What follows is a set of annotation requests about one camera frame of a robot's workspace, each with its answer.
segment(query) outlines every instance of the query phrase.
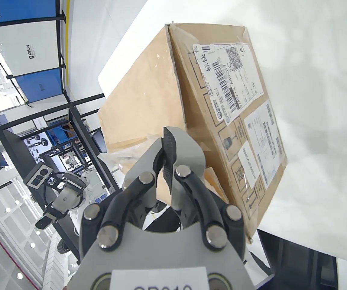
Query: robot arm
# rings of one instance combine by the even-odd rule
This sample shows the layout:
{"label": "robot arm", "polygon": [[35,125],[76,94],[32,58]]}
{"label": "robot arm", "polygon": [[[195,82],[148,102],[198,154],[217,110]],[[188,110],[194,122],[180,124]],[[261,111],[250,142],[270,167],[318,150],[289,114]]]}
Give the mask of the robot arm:
{"label": "robot arm", "polygon": [[[114,270],[205,266],[211,290],[252,290],[243,266],[245,232],[240,210],[204,185],[205,158],[184,131],[165,127],[160,138],[127,173],[124,190],[89,205],[81,222],[81,265],[69,290],[109,290]],[[156,204],[157,176],[172,194],[179,232],[141,228]]]}
{"label": "robot arm", "polygon": [[72,172],[65,172],[65,185],[56,199],[46,207],[43,217],[37,221],[38,229],[48,226],[66,217],[71,209],[75,209],[84,201],[84,190],[87,187],[85,180]]}

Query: white floor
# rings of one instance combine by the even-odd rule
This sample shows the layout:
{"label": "white floor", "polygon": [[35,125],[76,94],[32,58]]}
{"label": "white floor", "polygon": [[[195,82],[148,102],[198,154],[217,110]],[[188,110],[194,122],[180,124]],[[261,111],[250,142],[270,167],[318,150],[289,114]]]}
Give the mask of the white floor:
{"label": "white floor", "polygon": [[[97,76],[147,0],[71,0],[69,14],[70,98],[102,93]],[[100,107],[103,99],[79,106]],[[89,127],[99,127],[96,115]]]}

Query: qr code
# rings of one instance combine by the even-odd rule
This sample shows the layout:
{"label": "qr code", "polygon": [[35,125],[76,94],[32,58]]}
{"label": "qr code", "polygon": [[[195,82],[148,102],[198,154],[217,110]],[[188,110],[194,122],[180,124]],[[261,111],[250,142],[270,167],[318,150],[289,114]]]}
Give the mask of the qr code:
{"label": "qr code", "polygon": [[231,69],[233,71],[236,71],[237,69],[240,69],[241,67],[243,67],[241,58],[238,54],[236,47],[226,48],[226,53],[227,53],[227,56],[229,57]]}

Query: joyson logo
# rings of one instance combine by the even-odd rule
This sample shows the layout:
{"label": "joyson logo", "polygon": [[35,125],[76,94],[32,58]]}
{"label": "joyson logo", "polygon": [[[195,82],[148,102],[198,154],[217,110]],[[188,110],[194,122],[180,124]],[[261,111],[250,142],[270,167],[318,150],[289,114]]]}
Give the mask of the joyson logo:
{"label": "joyson logo", "polygon": [[35,51],[32,45],[26,45],[28,58],[35,58]]}

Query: red stripe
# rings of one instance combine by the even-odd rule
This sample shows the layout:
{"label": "red stripe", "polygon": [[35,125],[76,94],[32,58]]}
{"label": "red stripe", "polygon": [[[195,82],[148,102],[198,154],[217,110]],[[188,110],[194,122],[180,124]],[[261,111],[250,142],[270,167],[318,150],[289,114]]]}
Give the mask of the red stripe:
{"label": "red stripe", "polygon": [[24,271],[22,270],[22,268],[18,265],[18,263],[11,257],[11,255],[9,254],[9,252],[7,251],[7,249],[3,246],[3,244],[0,242],[0,246],[3,248],[3,250],[5,251],[5,253],[10,257],[10,259],[13,261],[13,263],[18,267],[18,269],[23,273],[23,275],[27,278],[28,281],[30,281],[30,283],[33,285],[33,287],[37,290],[39,290],[39,288],[34,284],[34,282],[24,273]]}

